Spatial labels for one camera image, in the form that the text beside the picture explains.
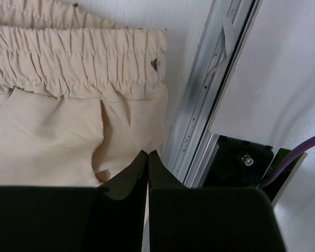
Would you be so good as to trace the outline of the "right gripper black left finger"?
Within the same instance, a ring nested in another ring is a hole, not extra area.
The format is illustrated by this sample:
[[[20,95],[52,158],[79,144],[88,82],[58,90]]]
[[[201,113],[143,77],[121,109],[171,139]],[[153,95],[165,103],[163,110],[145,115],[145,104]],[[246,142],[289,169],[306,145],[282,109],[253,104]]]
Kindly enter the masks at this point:
[[[140,251],[147,162],[98,187],[0,186],[0,251]]]

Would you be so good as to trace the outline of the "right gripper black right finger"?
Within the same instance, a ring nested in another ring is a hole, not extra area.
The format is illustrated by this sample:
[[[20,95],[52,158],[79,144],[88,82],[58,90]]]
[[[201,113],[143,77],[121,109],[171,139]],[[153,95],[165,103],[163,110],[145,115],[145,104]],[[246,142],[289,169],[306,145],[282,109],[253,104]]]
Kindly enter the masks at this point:
[[[251,187],[188,188],[148,156],[151,251],[285,251],[268,197]]]

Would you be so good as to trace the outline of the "beige trousers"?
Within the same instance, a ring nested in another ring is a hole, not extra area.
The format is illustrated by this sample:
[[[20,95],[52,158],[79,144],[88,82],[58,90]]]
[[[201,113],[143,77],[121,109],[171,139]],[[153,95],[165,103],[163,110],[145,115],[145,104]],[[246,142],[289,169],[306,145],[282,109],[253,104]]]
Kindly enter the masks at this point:
[[[167,42],[58,1],[0,1],[0,185],[98,186],[164,141]]]

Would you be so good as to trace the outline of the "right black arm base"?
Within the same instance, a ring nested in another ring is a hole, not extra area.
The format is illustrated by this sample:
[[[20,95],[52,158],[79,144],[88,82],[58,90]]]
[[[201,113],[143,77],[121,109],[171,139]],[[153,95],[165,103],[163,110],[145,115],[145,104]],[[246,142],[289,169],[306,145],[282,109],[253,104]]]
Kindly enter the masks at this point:
[[[199,187],[258,187],[289,152],[220,136]]]

